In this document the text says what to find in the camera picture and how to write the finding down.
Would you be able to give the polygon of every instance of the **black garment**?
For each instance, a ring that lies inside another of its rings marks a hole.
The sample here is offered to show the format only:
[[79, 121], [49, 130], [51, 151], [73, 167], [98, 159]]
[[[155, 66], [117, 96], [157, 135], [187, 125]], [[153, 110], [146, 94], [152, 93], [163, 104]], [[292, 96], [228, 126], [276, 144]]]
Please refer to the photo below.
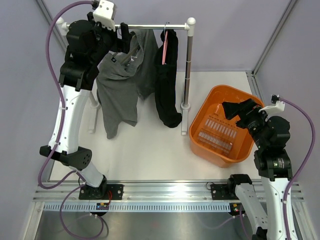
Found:
[[[155, 55], [156, 81], [155, 105], [159, 118], [169, 128], [177, 127], [182, 121], [181, 113], [176, 109], [176, 76], [178, 60], [178, 38], [174, 30], [167, 30], [167, 50], [165, 65], [162, 65], [164, 46], [162, 45]], [[161, 33], [162, 41], [165, 40], [164, 32]]]

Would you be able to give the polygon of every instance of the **white pole connector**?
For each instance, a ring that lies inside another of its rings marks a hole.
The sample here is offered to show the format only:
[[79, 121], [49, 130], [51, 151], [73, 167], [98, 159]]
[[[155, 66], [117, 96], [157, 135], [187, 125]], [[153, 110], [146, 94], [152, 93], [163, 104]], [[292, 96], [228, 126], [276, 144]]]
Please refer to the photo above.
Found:
[[64, 21], [64, 19], [62, 17], [59, 17], [55, 24], [58, 27], [60, 34], [62, 36], [66, 36], [69, 31], [69, 26]]
[[193, 37], [195, 34], [196, 19], [194, 17], [189, 17], [186, 23], [189, 26], [189, 29], [187, 31], [187, 36]]

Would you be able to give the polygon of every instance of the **orange laundry basket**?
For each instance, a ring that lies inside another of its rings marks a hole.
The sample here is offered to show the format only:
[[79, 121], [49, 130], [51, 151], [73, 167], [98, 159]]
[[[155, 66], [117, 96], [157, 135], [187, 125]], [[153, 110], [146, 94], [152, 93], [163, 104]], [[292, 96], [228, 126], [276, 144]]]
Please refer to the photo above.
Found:
[[240, 103], [253, 99], [263, 106], [262, 101], [244, 91], [227, 85], [212, 88], [189, 129], [190, 147], [194, 154], [221, 168], [245, 160], [253, 147], [247, 129], [236, 126], [239, 117], [225, 118], [222, 102]]

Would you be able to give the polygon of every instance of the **hanging clothes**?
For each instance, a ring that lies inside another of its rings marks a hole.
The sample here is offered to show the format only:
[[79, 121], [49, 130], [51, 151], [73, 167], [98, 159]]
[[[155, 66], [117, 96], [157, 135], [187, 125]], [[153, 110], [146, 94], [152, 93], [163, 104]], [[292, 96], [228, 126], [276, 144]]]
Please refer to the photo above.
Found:
[[167, 48], [165, 64], [162, 64], [164, 45], [157, 51], [154, 65], [156, 67], [155, 105], [159, 118], [169, 128], [177, 127], [182, 121], [181, 113], [176, 109], [176, 76], [178, 60], [178, 38], [174, 30], [167, 30]]
[[138, 97], [146, 99], [155, 91], [158, 50], [153, 30], [137, 29], [128, 54], [108, 53], [99, 66], [97, 95], [102, 108], [108, 139], [118, 133], [121, 122], [135, 126], [138, 121]]

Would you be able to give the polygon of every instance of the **white floor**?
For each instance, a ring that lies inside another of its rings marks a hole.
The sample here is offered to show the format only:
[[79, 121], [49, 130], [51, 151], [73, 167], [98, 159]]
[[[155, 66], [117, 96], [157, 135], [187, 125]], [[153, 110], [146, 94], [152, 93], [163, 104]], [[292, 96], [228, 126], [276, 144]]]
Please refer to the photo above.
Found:
[[[185, 73], [177, 74], [176, 107], [180, 111]], [[189, 126], [216, 85], [229, 85], [251, 93], [245, 72], [192, 72], [190, 80]], [[92, 150], [92, 162], [108, 180], [219, 180], [231, 174], [248, 174], [259, 179], [254, 164], [254, 147], [248, 159], [230, 168], [219, 168], [194, 155], [189, 147], [189, 136], [181, 136], [181, 126], [168, 128], [158, 117], [155, 98], [152, 94], [144, 102], [139, 100], [138, 123], [132, 127], [119, 125], [118, 134], [108, 140], [103, 125], [103, 116], [98, 114], [95, 134], [88, 133], [89, 102], [83, 113], [79, 133], [79, 145]], [[51, 180], [60, 180], [70, 169], [61, 163], [54, 164]], [[77, 180], [76, 175], [69, 180]]]

